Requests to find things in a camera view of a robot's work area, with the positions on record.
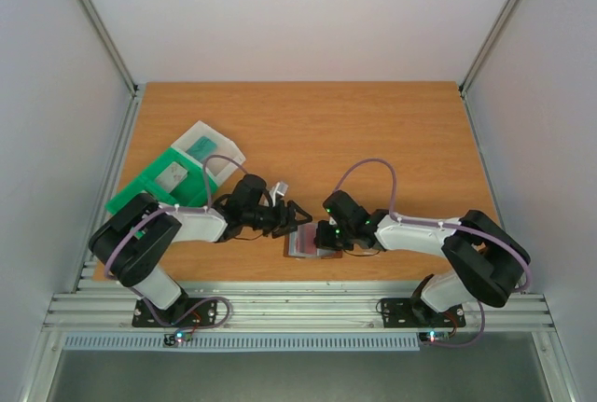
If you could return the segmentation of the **white patterned credit card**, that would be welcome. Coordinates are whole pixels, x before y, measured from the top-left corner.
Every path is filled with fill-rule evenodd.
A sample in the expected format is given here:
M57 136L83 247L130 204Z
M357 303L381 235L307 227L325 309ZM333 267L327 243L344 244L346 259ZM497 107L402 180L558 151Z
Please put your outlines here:
M188 171L178 162L173 161L156 178L156 184L166 192L172 192L186 178Z

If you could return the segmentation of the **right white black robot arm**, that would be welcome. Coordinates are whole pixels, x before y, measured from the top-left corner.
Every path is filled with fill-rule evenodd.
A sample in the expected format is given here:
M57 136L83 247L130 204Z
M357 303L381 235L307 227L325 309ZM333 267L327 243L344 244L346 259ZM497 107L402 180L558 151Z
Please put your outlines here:
M342 190L334 191L323 207L329 219L318 223L314 238L321 249L404 250L450 263L450 271L423 278L406 303L417 327L431 326L444 312L470 301L502 308L512 293L527 288L520 280L530 278L528 253L482 211L449 219L370 213Z

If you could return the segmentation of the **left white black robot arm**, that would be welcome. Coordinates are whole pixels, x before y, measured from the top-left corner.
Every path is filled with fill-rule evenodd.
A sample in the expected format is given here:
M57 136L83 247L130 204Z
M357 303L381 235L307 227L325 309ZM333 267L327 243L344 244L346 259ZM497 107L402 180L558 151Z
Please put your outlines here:
M88 247L109 279L130 288L154 308L167 326L187 317L182 287L160 266L173 243L225 243L244 229L279 238L312 222L294 201L285 201L287 184L268 189L247 173L234 189L201 207L167 205L148 193L134 196L90 237Z

